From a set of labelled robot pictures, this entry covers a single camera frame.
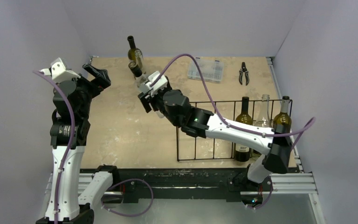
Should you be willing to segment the clear wine bottle dark label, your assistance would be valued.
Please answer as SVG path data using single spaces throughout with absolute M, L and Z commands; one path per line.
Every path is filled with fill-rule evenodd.
M 269 99 L 270 95 L 262 95 L 262 106 L 259 111 L 258 117 L 254 123 L 257 127 L 271 127 L 270 115 L 269 115 Z

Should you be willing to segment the square clear liquor bottle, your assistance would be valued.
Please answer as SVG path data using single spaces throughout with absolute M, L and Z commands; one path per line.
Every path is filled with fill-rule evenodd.
M 149 113 L 153 110 L 159 118 L 163 118 L 164 114 L 158 108 L 157 96 L 151 97 L 150 91 L 145 87 L 145 84 L 149 82 L 148 76 L 142 72 L 138 64 L 134 61 L 130 61 L 128 67 L 134 75 L 135 85 L 140 92 L 138 98 L 145 111 Z

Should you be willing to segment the tall clear glass bottle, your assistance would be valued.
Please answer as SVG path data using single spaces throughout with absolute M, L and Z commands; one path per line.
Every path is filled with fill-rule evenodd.
M 135 58 L 136 58 L 136 64 L 139 67 L 138 69 L 138 77 L 141 77 L 143 74 L 146 73 L 146 68 L 144 65 L 144 59 L 143 59 L 143 54 L 141 50 L 136 50 L 135 51 Z

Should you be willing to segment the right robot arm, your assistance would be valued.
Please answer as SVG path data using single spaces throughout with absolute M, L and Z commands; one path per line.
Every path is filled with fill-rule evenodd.
M 169 85 L 158 90 L 149 84 L 141 84 L 139 88 L 138 98 L 146 112 L 159 112 L 186 135 L 227 140 L 261 153 L 243 177 L 247 189 L 256 189 L 271 173 L 288 173 L 291 141 L 285 127 L 273 129 L 221 119 L 217 113 L 192 106 L 188 97 Z

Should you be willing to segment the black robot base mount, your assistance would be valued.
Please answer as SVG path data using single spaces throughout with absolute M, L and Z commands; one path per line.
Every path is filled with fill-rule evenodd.
M 260 184 L 247 178 L 247 168 L 107 168 L 113 173 L 113 184 L 127 183 L 108 191 L 120 191 L 119 196 L 103 196 L 104 202 L 138 203 L 140 199 L 205 199 L 242 202 L 256 207 L 263 203 L 263 192 L 271 189 L 268 179 Z M 217 187 L 215 189 L 153 189 L 152 187 Z M 256 195 L 241 196 L 240 191 L 257 191 Z

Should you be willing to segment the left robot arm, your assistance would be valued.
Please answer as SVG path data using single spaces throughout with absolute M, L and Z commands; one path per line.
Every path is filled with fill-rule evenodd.
M 99 166 L 90 183 L 79 192 L 80 167 L 90 129 L 89 114 L 93 98 L 111 85 L 106 70 L 90 64 L 83 68 L 93 76 L 87 80 L 56 59 L 37 75 L 53 86 L 52 126 L 50 144 L 53 154 L 53 174 L 50 199 L 40 224 L 91 224 L 95 209 L 101 205 L 104 191 L 120 186 L 115 166 Z

